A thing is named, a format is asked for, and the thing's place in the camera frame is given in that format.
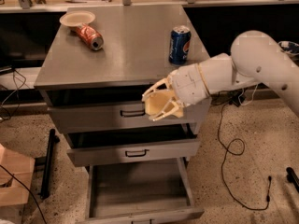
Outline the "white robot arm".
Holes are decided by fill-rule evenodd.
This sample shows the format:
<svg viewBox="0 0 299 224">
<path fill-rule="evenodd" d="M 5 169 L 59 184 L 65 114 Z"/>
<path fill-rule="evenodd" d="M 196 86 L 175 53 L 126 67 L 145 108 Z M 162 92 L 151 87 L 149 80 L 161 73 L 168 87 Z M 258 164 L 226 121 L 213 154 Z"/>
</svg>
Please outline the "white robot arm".
<svg viewBox="0 0 299 224">
<path fill-rule="evenodd" d="M 271 89 L 299 115 L 299 67 L 272 37 L 248 31 L 234 40 L 229 55 L 222 53 L 181 66 L 147 89 L 142 102 L 150 120 L 180 118 L 185 107 L 213 94 L 258 83 Z"/>
</svg>

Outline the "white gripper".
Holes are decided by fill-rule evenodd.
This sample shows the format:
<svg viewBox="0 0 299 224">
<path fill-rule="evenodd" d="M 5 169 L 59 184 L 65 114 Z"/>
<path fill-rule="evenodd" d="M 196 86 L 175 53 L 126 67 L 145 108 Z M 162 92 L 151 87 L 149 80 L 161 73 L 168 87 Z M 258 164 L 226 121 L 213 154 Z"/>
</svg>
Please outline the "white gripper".
<svg viewBox="0 0 299 224">
<path fill-rule="evenodd" d="M 167 90 L 172 87 L 178 103 L 184 107 L 196 105 L 210 96 L 199 63 L 181 66 L 179 69 L 174 70 L 170 73 L 169 80 L 166 77 L 157 81 L 142 94 L 142 98 L 145 99 L 153 92 L 159 91 L 161 87 L 165 87 Z M 149 119 L 158 121 L 169 116 L 176 118 L 183 116 L 183 109 L 173 98 L 170 98 L 155 114 L 150 115 Z"/>
</svg>

